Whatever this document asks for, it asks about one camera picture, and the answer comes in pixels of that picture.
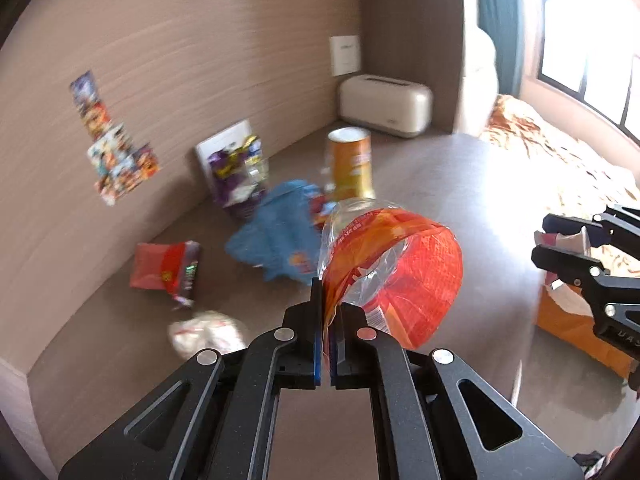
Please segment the white pink yogurt cup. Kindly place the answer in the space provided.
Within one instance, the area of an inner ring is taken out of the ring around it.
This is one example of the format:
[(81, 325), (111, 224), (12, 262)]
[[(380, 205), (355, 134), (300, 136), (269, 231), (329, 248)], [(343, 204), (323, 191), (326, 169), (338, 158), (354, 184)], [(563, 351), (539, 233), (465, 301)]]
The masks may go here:
[(559, 274), (570, 272), (568, 277), (576, 278), (575, 272), (585, 265), (580, 257), (590, 256), (590, 238), (587, 228), (583, 226), (575, 234), (535, 232), (535, 244), (544, 248), (542, 251), (542, 268), (546, 271), (544, 291), (552, 302), (567, 314), (592, 317), (588, 302), (582, 298), (582, 292), (573, 281), (564, 282)]

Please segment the orange clear plastic snack bag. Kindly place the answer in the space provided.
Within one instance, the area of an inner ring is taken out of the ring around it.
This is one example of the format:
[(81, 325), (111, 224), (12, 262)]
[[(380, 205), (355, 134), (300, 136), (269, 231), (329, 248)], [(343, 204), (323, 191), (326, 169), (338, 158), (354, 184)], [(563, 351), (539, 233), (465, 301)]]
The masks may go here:
[(463, 256), (446, 226), (388, 200), (349, 198), (326, 218), (318, 275), (327, 360), (329, 330), (340, 304), (360, 308), (370, 326), (416, 350), (454, 304), (463, 280)]

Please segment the orange bed cover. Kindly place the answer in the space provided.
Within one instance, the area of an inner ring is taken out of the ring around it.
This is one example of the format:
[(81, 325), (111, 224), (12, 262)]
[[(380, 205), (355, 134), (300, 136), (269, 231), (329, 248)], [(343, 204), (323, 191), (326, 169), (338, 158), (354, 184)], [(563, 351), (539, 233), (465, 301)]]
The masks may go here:
[[(590, 219), (609, 204), (639, 207), (639, 189), (630, 170), (610, 164), (514, 96), (497, 96), (480, 140), (533, 163), (549, 214)], [(597, 338), (582, 293), (555, 280), (553, 274), (544, 279), (537, 325), (627, 377), (634, 359)]]

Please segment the crumpled white paper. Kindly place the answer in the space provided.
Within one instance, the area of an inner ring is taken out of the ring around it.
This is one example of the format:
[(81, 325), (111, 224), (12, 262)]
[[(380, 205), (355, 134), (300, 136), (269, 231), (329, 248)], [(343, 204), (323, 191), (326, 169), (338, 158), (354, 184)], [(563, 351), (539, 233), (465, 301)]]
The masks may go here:
[(188, 320), (171, 323), (167, 331), (171, 347), (185, 361), (205, 349), (228, 354), (247, 347), (244, 326), (216, 311), (196, 312)]

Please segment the red snack wrapper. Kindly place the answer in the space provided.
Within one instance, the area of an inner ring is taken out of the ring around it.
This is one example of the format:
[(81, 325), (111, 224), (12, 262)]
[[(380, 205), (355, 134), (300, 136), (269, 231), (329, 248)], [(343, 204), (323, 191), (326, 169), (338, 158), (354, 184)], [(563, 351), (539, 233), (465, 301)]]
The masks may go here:
[(129, 286), (163, 290), (180, 306), (194, 304), (194, 283), (198, 274), (201, 245), (194, 240), (177, 244), (137, 244)]

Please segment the blue snack bag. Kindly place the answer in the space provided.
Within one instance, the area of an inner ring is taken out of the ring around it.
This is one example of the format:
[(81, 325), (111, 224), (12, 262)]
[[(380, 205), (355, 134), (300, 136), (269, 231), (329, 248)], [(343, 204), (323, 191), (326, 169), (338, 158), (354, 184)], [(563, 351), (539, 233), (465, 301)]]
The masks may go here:
[(237, 262), (261, 268), (266, 281), (290, 278), (308, 285), (317, 275), (321, 234), (316, 214), (323, 205), (318, 185), (283, 182), (265, 195), (224, 250)]

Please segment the white pillow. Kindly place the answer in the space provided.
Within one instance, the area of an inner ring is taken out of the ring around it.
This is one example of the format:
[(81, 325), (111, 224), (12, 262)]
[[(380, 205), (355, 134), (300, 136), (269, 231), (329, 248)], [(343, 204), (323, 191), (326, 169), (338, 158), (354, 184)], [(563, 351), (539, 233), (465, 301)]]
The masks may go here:
[(498, 96), (496, 48), (487, 32), (475, 26), (464, 40), (456, 131), (479, 136)]

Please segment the purple snack bag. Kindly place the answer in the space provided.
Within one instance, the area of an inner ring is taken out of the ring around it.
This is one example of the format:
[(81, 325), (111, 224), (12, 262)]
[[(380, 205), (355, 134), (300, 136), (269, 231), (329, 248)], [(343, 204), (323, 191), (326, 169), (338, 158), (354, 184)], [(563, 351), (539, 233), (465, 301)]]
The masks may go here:
[(252, 134), (209, 155), (207, 161), (214, 202), (236, 220), (248, 220), (267, 193), (268, 164), (260, 137)]

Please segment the cream toaster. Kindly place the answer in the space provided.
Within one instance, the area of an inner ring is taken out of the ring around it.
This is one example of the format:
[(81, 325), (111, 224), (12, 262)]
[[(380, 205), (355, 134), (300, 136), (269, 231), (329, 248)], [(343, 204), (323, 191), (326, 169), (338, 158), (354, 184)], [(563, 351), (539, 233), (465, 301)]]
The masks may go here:
[(424, 84), (400, 79), (358, 75), (338, 88), (340, 117), (398, 138), (412, 139), (432, 123), (433, 93)]

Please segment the teal curtain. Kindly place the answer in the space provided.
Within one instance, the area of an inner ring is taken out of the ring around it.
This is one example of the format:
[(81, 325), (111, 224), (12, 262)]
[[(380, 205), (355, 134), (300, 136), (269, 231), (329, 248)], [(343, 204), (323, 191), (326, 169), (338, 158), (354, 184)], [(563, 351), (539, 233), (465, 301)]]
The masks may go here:
[(477, 0), (478, 24), (496, 49), (501, 94), (519, 96), (524, 67), (523, 0)]

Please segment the orange chip can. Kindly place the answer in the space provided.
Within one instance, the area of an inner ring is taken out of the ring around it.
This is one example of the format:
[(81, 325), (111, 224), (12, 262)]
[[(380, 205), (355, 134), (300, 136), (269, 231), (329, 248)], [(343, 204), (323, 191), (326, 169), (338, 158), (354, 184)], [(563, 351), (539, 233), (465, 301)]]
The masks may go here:
[(329, 192), (336, 202), (373, 198), (371, 137), (359, 127), (343, 127), (328, 134), (326, 166)]

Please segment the window frame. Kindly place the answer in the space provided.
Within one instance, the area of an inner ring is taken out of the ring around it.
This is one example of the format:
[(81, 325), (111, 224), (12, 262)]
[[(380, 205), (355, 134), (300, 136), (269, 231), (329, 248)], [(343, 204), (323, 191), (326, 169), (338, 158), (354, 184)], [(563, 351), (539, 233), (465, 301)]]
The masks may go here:
[(634, 0), (536, 0), (538, 80), (639, 140)]

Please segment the colourful wall stickers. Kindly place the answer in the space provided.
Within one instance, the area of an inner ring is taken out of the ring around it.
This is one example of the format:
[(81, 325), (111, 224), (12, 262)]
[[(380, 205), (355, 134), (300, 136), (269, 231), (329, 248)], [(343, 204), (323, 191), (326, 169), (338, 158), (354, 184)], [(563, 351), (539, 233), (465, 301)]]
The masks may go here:
[(114, 206), (157, 174), (160, 162), (149, 143), (137, 148), (125, 125), (111, 118), (91, 70), (70, 83), (70, 93), (92, 139), (87, 157), (98, 175), (94, 187), (107, 206)]

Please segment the white wall outlet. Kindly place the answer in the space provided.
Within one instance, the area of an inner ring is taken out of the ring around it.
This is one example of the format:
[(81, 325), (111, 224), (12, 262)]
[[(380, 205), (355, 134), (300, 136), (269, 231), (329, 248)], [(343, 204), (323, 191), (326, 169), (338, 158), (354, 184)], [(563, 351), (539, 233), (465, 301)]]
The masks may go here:
[(330, 53), (333, 77), (349, 75), (361, 70), (360, 40), (357, 35), (332, 36)]

